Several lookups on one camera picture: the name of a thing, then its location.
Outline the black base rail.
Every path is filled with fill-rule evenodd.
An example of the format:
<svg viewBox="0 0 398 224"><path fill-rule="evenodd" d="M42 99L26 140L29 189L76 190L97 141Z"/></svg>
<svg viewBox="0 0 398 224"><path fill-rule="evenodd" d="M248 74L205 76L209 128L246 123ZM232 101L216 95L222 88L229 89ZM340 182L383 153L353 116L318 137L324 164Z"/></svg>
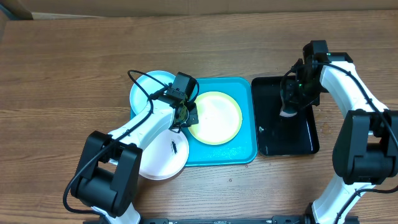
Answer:
<svg viewBox="0 0 398 224"><path fill-rule="evenodd" d="M273 216L272 218L255 219L186 219L168 220L166 218L144 218L139 224L310 224L312 221L304 216Z"/></svg>

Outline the pink plate with stain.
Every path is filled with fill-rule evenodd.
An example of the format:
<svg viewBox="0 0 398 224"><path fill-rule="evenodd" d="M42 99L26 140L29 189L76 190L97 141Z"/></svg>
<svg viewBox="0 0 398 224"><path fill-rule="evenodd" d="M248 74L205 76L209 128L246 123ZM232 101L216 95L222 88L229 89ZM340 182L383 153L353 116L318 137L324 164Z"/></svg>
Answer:
<svg viewBox="0 0 398 224"><path fill-rule="evenodd" d="M165 128L137 128L121 140L143 150L139 175L150 180L165 180L185 166L189 145L184 133Z"/></svg>

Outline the teal plastic tray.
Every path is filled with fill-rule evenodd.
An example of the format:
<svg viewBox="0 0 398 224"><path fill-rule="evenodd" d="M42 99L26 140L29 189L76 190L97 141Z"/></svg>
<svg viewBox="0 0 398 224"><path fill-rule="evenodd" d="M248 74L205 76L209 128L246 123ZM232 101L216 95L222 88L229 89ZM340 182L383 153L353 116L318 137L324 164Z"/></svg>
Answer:
<svg viewBox="0 0 398 224"><path fill-rule="evenodd" d="M241 109L243 122L232 140L215 146L196 140L187 128L182 129L190 146L186 166L222 166L247 164L253 161L257 155L257 139L249 82L241 77L223 77L199 78L198 83L200 94L220 91L234 98Z"/></svg>

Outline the black water tray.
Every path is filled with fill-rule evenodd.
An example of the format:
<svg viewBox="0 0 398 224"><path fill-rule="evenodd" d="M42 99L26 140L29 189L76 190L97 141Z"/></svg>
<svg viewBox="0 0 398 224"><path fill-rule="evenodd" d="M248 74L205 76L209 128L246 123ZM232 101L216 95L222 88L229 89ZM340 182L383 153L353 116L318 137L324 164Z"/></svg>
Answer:
<svg viewBox="0 0 398 224"><path fill-rule="evenodd" d="M257 77L251 83L257 148L264 156L315 154L320 149L313 108L291 118L279 115L281 77Z"/></svg>

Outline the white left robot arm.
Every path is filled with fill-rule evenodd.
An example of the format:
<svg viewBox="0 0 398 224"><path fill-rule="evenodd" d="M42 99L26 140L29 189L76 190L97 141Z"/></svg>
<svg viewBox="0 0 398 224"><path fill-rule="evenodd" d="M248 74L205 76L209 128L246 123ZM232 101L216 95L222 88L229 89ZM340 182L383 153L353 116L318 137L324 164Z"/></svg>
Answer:
<svg viewBox="0 0 398 224"><path fill-rule="evenodd" d="M161 132L191 123L192 93L193 88L163 87L148 95L146 107L122 127L108 134L92 132L64 194L98 215L98 223L139 223L132 201L142 154Z"/></svg>

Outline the yellow plate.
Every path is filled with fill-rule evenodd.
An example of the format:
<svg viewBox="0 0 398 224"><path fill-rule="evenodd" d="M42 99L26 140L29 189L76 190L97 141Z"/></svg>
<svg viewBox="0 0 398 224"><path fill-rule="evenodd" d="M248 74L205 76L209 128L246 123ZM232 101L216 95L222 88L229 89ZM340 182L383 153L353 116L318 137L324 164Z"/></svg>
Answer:
<svg viewBox="0 0 398 224"><path fill-rule="evenodd" d="M198 124L188 128L198 141L221 145L232 140L241 129L243 114L234 98L219 91L202 93L195 100Z"/></svg>

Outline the green and yellow sponge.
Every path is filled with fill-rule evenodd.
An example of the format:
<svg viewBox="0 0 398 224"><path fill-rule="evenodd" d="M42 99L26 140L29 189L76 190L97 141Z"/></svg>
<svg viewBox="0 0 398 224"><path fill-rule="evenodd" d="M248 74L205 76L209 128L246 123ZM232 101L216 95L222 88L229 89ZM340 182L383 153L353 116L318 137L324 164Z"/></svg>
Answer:
<svg viewBox="0 0 398 224"><path fill-rule="evenodd" d="M283 104L280 109L279 115L281 117L291 118L291 117L294 117L297 113L298 113L298 109L295 108L294 106Z"/></svg>

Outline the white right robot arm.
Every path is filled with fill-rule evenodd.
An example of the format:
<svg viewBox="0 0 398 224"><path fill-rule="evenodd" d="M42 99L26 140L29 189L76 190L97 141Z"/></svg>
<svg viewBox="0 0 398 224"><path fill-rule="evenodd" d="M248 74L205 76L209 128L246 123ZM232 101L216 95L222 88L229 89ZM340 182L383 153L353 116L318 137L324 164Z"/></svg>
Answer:
<svg viewBox="0 0 398 224"><path fill-rule="evenodd" d="M280 83L280 115L292 117L328 92L344 117L333 148L335 174L322 195L308 206L306 223L346 223L347 214L366 193L397 175L397 112L381 103L360 79L353 61L325 54L299 59Z"/></svg>

